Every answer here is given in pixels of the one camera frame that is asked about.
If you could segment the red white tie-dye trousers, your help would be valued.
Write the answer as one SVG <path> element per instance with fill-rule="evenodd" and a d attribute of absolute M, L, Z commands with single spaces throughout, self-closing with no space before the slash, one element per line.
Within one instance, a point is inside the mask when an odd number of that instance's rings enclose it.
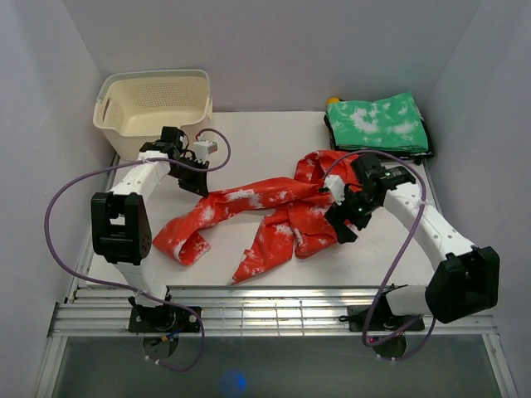
<path fill-rule="evenodd" d="M 153 245 L 181 265 L 193 265 L 211 248 L 200 234 L 202 229 L 243 211 L 267 210 L 230 283 L 258 277 L 293 257 L 309 258 L 338 241 L 334 228 L 324 218 L 334 202 L 333 196 L 321 189 L 325 172 L 340 176 L 352 192 L 361 189 L 351 161 L 342 156 L 340 151 L 315 151 L 297 162 L 293 177 L 273 177 L 210 192 L 188 214 L 169 221 L 155 236 Z"/>

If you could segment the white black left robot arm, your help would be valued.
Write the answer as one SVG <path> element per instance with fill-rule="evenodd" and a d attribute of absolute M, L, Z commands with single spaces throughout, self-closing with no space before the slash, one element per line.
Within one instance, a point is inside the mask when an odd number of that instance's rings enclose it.
<path fill-rule="evenodd" d="M 140 163 L 108 192 L 97 192 L 90 202 L 92 243 L 97 255 L 114 265 L 127 284 L 138 290 L 129 299 L 139 319 L 158 331 L 169 330 L 176 321 L 174 308 L 154 302 L 169 299 L 167 285 L 149 268 L 146 258 L 153 244 L 145 202 L 167 175 L 178 180 L 185 191 L 208 195 L 208 156 L 217 143 L 197 138 L 187 143 L 177 127 L 162 128 L 161 137 L 145 143 L 139 150 Z"/>

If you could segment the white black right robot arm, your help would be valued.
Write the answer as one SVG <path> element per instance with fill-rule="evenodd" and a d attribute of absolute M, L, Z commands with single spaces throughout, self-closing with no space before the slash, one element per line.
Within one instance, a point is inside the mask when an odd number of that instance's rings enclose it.
<path fill-rule="evenodd" d="M 335 166 L 324 174 L 323 189 L 333 197 L 325 213 L 340 244 L 357 239 L 357 231 L 385 209 L 407 229 L 431 262 L 434 273 L 427 285 L 390 287 L 374 297 L 366 319 L 394 329 L 405 317 L 431 315 L 451 323 L 494 308 L 499 301 L 498 253 L 479 247 L 460 234 L 426 199 L 426 184 L 410 166 L 384 167 L 377 151 L 343 156 L 356 181 L 347 182 Z"/>

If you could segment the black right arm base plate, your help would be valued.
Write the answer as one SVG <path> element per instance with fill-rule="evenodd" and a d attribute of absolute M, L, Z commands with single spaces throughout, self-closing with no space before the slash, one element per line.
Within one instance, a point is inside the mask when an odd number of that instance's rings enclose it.
<path fill-rule="evenodd" d="M 361 332 L 368 316 L 369 305 L 348 306 L 346 312 L 346 322 L 350 332 Z M 407 331 L 421 332 L 425 330 L 425 323 L 422 317 L 412 315 L 395 316 L 388 313 L 374 312 L 371 318 L 369 332 L 394 332 L 405 324 L 411 324 Z"/>

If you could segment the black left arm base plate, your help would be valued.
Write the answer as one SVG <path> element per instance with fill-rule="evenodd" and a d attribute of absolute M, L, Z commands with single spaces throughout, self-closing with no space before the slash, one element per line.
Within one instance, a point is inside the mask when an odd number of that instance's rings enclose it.
<path fill-rule="evenodd" d="M 127 330 L 133 333 L 199 332 L 200 307 L 192 307 L 196 315 L 182 308 L 166 305 L 157 307 L 137 306 L 131 309 Z"/>

